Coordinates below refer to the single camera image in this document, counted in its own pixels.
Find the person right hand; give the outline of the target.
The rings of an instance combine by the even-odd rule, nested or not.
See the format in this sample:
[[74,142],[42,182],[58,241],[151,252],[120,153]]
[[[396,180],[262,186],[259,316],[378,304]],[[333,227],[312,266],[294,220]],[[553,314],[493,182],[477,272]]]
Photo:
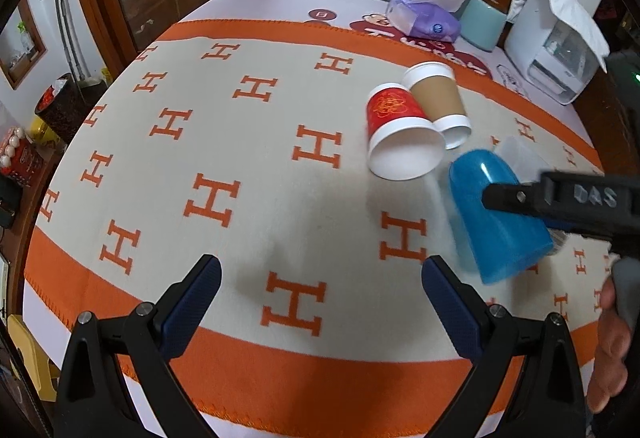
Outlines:
[[628,372],[624,359],[631,343],[631,330],[615,310],[616,291],[611,276],[602,286],[600,305],[598,342],[586,397],[588,409],[594,414],[600,413],[625,387]]

